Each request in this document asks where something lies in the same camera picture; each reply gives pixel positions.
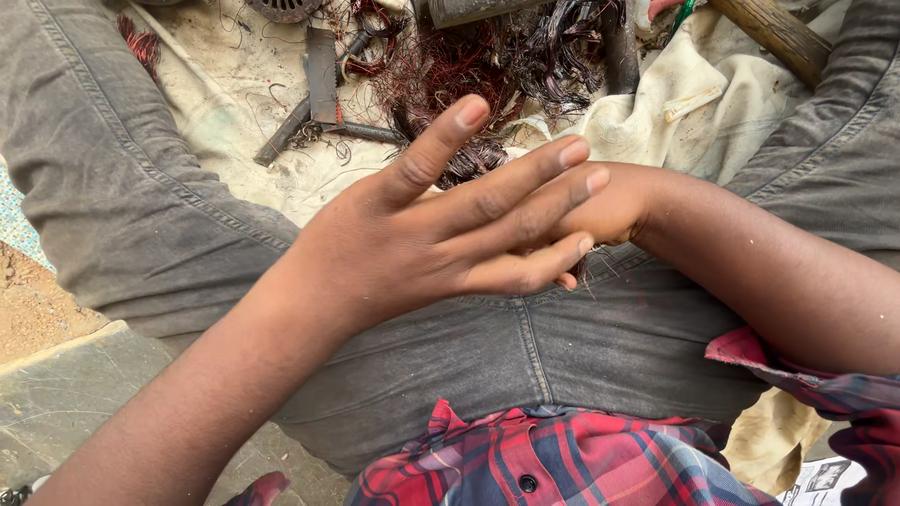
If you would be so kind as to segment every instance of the paper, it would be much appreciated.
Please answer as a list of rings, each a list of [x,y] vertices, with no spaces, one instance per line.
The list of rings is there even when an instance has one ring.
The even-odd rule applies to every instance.
[[[796,484],[776,499],[784,506],[841,506],[841,491],[864,477],[862,465],[842,456],[804,462]]]

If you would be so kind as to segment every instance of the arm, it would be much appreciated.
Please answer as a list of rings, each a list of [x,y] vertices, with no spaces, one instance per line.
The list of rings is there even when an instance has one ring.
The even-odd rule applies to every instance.
[[[668,170],[604,164],[611,183],[567,216],[607,244],[631,240],[740,314],[799,365],[900,373],[900,274],[722,188]]]
[[[303,229],[231,312],[112,416],[30,506],[203,504],[240,446],[357,332],[438,299],[522,293],[556,280],[593,244],[533,241],[608,182],[569,137],[451,191],[421,198],[487,116],[469,96],[404,155],[348,188]]]

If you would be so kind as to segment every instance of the jeans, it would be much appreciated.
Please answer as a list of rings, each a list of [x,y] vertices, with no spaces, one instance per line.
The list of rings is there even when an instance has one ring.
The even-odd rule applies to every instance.
[[[298,229],[200,169],[98,2],[0,9],[0,152],[63,288],[139,334],[190,339]],[[857,0],[814,97],[727,186],[894,268],[898,39],[900,3]],[[640,249],[608,251],[573,292],[462,297],[355,336],[275,421],[345,474],[419,437],[438,397],[466,420],[553,403],[733,421],[767,385],[703,356],[741,318]]]

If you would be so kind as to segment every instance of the red plaid shirt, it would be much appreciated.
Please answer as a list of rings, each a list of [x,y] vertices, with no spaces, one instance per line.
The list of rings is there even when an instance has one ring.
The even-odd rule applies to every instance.
[[[849,420],[852,427],[832,436],[831,446],[868,476],[844,491],[842,503],[900,504],[900,376],[786,372],[749,329],[715,339],[706,357],[749,367],[826,419]],[[719,453],[727,434],[699,419],[641,420],[563,406],[465,422],[438,401],[427,434],[369,465],[344,504],[779,504],[728,472]]]

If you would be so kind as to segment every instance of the fingernail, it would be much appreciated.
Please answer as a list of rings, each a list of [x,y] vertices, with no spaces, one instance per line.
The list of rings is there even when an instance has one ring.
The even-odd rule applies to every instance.
[[[478,123],[482,116],[484,116],[484,102],[472,99],[459,112],[457,118],[464,128],[469,128]]]
[[[606,187],[609,182],[609,171],[605,168],[601,168],[597,172],[588,176],[588,193],[591,195],[596,194],[600,190]]]
[[[581,252],[581,255],[583,257],[585,255],[587,255],[588,251],[590,251],[590,249],[593,247],[594,247],[594,238],[592,238],[591,236],[588,236],[588,237],[582,239],[581,242],[578,243],[578,250]]]
[[[590,145],[585,138],[581,137],[560,151],[560,165],[565,168],[573,167],[588,159],[588,156],[590,156]]]

